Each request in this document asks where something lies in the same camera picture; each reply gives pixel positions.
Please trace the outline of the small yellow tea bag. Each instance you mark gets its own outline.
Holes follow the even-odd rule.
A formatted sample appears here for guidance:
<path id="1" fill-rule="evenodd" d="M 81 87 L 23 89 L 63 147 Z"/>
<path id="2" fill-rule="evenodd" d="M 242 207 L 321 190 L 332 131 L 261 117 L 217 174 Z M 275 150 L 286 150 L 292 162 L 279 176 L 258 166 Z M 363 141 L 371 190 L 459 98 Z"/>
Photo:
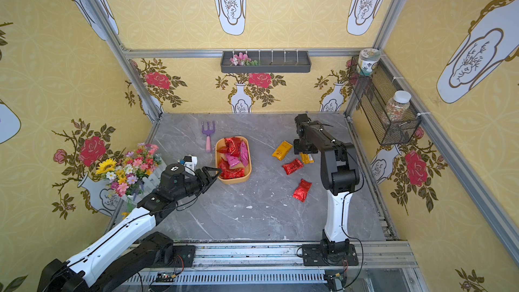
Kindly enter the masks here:
<path id="1" fill-rule="evenodd" d="M 313 164 L 314 163 L 314 159 L 312 157 L 312 154 L 303 154 L 303 153 L 300 153 L 300 158 L 301 158 L 301 161 L 304 163 L 304 164 Z"/>

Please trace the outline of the large yellow tea bag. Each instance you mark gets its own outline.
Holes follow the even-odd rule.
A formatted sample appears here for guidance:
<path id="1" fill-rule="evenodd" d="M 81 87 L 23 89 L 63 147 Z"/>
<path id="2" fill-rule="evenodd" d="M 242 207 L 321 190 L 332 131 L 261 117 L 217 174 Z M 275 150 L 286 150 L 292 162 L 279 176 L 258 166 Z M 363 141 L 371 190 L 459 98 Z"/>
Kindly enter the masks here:
<path id="1" fill-rule="evenodd" d="M 288 143 L 287 141 L 283 141 L 272 153 L 272 157 L 276 158 L 277 160 L 283 160 L 287 154 L 292 149 L 292 144 Z"/>

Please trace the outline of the small red tea bag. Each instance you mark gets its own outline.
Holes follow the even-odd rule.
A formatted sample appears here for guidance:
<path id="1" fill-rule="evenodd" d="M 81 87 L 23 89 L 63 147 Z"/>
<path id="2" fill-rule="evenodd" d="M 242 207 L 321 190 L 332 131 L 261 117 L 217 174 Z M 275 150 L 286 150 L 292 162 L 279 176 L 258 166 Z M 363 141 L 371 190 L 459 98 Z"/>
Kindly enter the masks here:
<path id="1" fill-rule="evenodd" d="M 290 175 L 293 174 L 295 171 L 303 168 L 304 163 L 299 158 L 296 158 L 292 162 L 282 165 L 282 167 L 286 172 L 286 175 Z"/>

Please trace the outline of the long red tea bag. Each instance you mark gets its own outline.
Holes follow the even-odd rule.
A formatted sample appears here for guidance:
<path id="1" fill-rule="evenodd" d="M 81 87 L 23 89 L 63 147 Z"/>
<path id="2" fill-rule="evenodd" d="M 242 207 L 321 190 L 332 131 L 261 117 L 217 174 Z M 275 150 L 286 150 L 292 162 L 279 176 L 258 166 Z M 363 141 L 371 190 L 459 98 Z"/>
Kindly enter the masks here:
<path id="1" fill-rule="evenodd" d="M 224 138 L 224 146 L 218 149 L 220 154 L 228 154 L 239 157 L 241 154 L 242 140 L 238 137 Z"/>

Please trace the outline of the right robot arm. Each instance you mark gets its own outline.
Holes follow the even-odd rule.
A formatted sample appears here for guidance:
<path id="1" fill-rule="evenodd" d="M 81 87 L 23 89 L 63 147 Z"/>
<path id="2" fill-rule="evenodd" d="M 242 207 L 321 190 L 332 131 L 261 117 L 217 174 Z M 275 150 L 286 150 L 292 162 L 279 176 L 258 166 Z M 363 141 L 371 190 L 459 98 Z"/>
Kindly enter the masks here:
<path id="1" fill-rule="evenodd" d="M 320 179 L 327 190 L 327 222 L 320 242 L 321 253 L 324 256 L 346 253 L 350 245 L 350 203 L 361 178 L 355 147 L 334 138 L 325 124 L 311 120 L 307 114 L 297 115 L 295 124 L 299 136 L 294 140 L 295 153 L 320 154 Z"/>

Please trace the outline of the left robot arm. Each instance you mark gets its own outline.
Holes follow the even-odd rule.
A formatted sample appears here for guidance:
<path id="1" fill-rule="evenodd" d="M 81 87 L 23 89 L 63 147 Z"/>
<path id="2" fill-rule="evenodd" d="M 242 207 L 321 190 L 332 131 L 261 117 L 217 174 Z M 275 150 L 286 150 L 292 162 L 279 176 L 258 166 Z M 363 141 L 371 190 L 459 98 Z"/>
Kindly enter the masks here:
<path id="1" fill-rule="evenodd" d="M 154 228 L 177 210 L 180 200 L 205 193 L 221 172 L 168 165 L 158 187 L 122 222 L 65 262 L 55 259 L 44 267 L 38 291 L 113 291 L 141 270 L 175 260 L 173 241 Z"/>

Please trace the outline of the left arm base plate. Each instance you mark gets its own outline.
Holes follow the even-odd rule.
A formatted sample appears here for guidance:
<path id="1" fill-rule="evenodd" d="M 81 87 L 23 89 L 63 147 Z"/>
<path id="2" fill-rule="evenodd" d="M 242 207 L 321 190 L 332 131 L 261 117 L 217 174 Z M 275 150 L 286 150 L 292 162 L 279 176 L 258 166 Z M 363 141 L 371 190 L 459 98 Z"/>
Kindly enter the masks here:
<path id="1" fill-rule="evenodd" d="M 196 246 L 167 244 L 159 254 L 159 265 L 175 268 L 193 266 Z"/>

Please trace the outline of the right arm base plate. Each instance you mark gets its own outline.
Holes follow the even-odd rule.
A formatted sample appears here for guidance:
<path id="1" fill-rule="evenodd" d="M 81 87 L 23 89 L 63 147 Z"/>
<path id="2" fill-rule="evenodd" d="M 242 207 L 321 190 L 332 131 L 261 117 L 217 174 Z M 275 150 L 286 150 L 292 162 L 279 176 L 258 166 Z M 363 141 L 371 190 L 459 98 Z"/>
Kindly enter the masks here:
<path id="1" fill-rule="evenodd" d="M 304 266 L 357 266 L 360 263 L 355 247 L 349 240 L 302 245 L 296 255 L 303 259 Z"/>

